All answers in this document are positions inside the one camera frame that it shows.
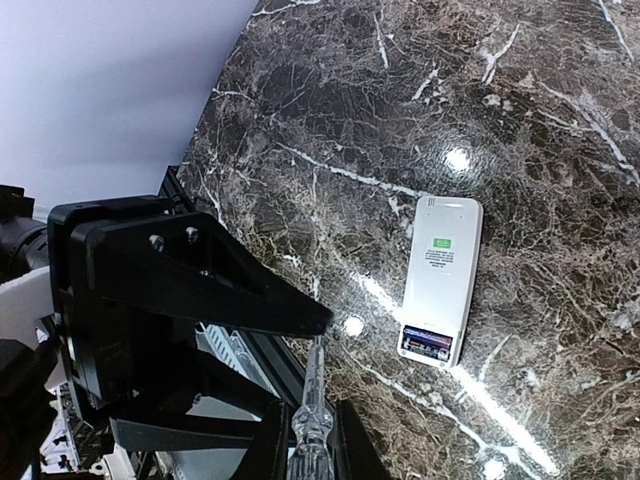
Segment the white remote control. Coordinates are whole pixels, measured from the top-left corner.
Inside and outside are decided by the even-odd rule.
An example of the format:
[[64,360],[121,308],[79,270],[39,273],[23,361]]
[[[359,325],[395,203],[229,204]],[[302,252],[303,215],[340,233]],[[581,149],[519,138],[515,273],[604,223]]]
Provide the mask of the white remote control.
[[[479,258],[482,205],[470,198],[426,196],[418,200],[400,317],[397,352],[429,366],[459,362]],[[405,326],[453,339],[448,361],[402,352]]]

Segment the clear test screwdriver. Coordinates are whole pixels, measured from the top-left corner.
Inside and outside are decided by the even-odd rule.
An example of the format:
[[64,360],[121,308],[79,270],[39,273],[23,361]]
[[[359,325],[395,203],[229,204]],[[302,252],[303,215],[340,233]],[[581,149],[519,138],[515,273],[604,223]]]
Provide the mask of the clear test screwdriver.
[[309,350],[302,403],[291,421],[296,446],[288,461],[288,479],[334,478],[333,461],[327,446],[333,428],[333,416],[325,402],[324,366],[321,338],[316,337]]

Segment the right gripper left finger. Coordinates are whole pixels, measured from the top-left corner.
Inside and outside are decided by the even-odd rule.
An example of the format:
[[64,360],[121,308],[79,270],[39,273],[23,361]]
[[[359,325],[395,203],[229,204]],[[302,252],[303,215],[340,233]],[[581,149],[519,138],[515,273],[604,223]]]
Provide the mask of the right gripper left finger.
[[234,480],[285,480],[289,437],[289,405],[272,402],[234,473]]

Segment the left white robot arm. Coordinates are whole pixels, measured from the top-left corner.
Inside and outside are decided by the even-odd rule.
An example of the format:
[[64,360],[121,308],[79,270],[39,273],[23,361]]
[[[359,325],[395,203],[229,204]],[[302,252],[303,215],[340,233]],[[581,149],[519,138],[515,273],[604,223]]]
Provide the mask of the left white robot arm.
[[1,190],[1,475],[40,458],[70,385],[79,417],[137,452],[240,449],[238,479],[284,479],[289,404],[196,344],[200,324],[323,334],[329,309],[212,216],[139,196],[55,207]]

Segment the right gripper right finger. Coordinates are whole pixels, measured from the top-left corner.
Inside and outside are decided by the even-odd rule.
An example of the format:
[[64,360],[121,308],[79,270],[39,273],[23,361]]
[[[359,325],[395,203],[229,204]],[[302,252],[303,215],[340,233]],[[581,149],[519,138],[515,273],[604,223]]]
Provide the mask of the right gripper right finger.
[[336,479],[390,480],[367,431],[349,400],[335,405],[333,440]]

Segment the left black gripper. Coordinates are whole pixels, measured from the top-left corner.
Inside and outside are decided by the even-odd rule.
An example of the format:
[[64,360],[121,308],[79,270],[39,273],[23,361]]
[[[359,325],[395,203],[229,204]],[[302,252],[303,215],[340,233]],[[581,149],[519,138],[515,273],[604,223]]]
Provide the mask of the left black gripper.
[[[63,365],[81,415],[112,415],[157,386],[194,349],[199,321],[318,336],[333,320],[212,216],[177,215],[167,198],[59,205],[47,233]],[[173,452],[247,448],[260,423],[150,411],[110,426],[127,451]]]

